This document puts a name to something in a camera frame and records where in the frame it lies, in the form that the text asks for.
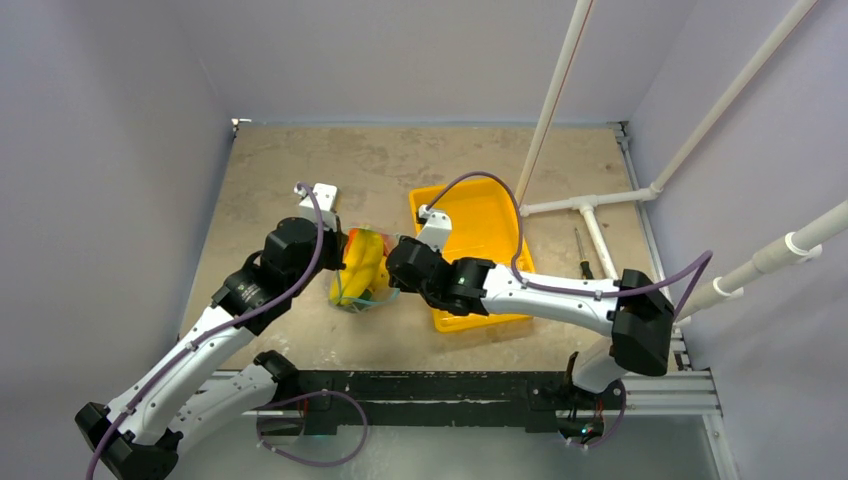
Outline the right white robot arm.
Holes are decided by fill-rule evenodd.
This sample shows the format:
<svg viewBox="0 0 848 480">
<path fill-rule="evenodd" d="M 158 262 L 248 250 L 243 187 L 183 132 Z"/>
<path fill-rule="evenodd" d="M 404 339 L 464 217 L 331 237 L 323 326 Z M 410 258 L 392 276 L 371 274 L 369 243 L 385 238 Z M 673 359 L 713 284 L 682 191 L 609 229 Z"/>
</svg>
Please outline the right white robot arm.
<svg viewBox="0 0 848 480">
<path fill-rule="evenodd" d="M 675 308 L 641 271 L 627 269 L 619 280 L 530 274 L 474 257 L 449 262 L 411 237 L 399 241 L 386 267 L 391 286 L 454 316 L 526 315 L 601 335 L 561 381 L 573 406 L 588 405 L 628 373 L 668 371 Z"/>
</svg>

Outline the yellow banana bunch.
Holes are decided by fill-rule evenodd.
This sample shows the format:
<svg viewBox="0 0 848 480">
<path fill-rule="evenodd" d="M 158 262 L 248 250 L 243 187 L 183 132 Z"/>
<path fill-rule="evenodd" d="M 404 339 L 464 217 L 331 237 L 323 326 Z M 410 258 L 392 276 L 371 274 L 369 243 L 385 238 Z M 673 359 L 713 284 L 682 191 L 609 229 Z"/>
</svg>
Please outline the yellow banana bunch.
<svg viewBox="0 0 848 480">
<path fill-rule="evenodd" d="M 357 229 L 350 237 L 344 263 L 340 274 L 339 304 L 347 306 L 358 299 L 372 283 L 383 258 L 383 236 L 372 230 Z"/>
</svg>

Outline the clear zip bag blue zipper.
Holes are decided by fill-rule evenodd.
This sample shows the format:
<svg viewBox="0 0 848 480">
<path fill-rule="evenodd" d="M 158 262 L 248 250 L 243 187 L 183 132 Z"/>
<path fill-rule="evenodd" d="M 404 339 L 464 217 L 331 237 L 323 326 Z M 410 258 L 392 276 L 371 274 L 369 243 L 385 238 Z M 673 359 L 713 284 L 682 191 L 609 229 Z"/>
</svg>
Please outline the clear zip bag blue zipper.
<svg viewBox="0 0 848 480">
<path fill-rule="evenodd" d="M 349 237 L 357 229 L 367 229 L 380 233 L 383 236 L 384 240 L 384 253 L 383 258 L 378 266 L 378 272 L 374 277 L 372 283 L 369 285 L 367 290 L 358 299 L 355 299 L 350 305 L 341 306 L 339 304 L 340 274 L 345 269 L 346 265 L 341 270 L 334 272 L 329 277 L 327 284 L 327 298 L 329 303 L 335 308 L 338 308 L 348 313 L 361 313 L 367 310 L 371 310 L 373 308 L 376 308 L 377 306 L 392 301 L 399 293 L 398 289 L 389 286 L 389 275 L 386 269 L 386 259 L 388 257 L 388 254 L 390 253 L 390 250 L 395 246 L 395 238 L 393 236 L 366 227 L 353 227 L 348 229 L 346 232 L 346 234 L 348 235 L 348 241 L 343 250 L 343 263 L 345 260 L 347 249 L 350 247 Z"/>
</svg>

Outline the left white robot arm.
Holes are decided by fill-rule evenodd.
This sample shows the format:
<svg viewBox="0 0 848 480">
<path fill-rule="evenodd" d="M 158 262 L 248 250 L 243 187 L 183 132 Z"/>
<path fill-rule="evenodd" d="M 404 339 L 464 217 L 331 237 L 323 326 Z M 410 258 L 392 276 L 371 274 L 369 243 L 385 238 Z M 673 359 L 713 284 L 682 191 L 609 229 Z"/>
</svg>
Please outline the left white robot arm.
<svg viewBox="0 0 848 480">
<path fill-rule="evenodd" d="M 292 405 L 297 370 L 275 351 L 227 383 L 202 386 L 286 313 L 317 273 L 340 267 L 345 242 L 332 213 L 282 220 L 144 377 L 109 403 L 79 410 L 75 422 L 94 452 L 89 468 L 103 464 L 118 479 L 164 479 L 181 456 L 243 412 Z"/>
</svg>

